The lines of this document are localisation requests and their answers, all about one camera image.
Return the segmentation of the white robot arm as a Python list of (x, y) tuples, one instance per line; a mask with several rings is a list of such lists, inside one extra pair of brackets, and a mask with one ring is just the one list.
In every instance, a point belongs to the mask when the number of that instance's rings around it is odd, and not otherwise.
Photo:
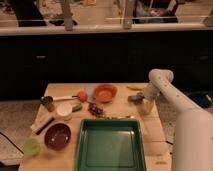
[(173, 79), (171, 70), (152, 69), (143, 91), (148, 101), (162, 93), (178, 114), (171, 171), (213, 171), (213, 114), (173, 86)]

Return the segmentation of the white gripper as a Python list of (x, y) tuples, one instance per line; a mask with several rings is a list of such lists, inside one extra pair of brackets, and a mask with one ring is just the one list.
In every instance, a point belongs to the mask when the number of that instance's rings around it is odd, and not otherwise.
[(158, 97), (159, 93), (160, 90), (152, 83), (149, 83), (143, 91), (143, 96), (149, 101), (154, 101)]

